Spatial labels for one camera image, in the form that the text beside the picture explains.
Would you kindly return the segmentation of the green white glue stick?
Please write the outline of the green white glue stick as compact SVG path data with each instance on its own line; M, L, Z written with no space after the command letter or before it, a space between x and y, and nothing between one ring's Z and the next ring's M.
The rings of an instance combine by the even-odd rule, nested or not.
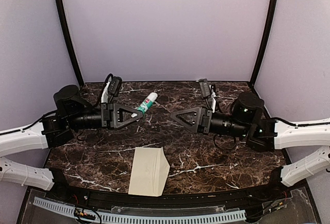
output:
M141 111L143 114L145 114L153 105L153 103L158 98L158 94L155 92L151 92L144 101L136 108L136 110Z

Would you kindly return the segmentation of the cream paper envelope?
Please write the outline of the cream paper envelope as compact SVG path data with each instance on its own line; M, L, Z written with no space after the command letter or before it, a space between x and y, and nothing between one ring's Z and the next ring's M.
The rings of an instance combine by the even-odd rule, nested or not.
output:
M168 178L170 165L163 148L136 147L128 193L160 197Z

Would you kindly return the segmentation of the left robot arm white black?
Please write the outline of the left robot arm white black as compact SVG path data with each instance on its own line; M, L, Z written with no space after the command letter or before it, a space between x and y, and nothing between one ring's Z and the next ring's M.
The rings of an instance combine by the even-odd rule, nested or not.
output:
M76 85L67 85L54 94L56 110L36 122L1 133L1 181L51 191L61 201L73 197L72 188L60 169L36 168L11 161L8 155L64 145L74 133L86 129L117 130L143 117L137 109L103 99L100 108L83 99Z

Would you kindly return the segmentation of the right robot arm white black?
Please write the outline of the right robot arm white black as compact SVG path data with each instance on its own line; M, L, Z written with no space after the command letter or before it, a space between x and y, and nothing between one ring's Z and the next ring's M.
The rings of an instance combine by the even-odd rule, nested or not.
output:
M319 146L314 153L271 172L263 196L274 200L283 186L329 169L329 119L292 123L282 118L262 118L264 101L252 92L239 94L229 115L204 107L175 111L171 118L193 133L246 139L257 152L273 152L292 147Z

